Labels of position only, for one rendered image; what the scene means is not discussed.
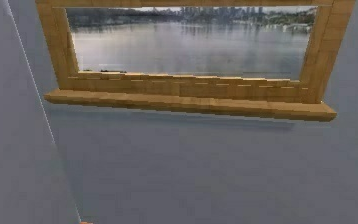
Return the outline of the wooden framed window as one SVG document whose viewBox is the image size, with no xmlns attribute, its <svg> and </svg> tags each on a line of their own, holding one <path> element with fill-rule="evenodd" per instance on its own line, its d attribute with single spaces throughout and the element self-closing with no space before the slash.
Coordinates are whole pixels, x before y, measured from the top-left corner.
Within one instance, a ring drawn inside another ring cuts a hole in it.
<svg viewBox="0 0 358 224">
<path fill-rule="evenodd" d="M 356 0 L 35 0 L 57 88 L 54 104 L 88 105 L 328 122 L 323 101 Z M 290 79 L 93 72 L 78 68 L 66 11 L 162 6 L 314 6 L 301 74 Z"/>
</svg>

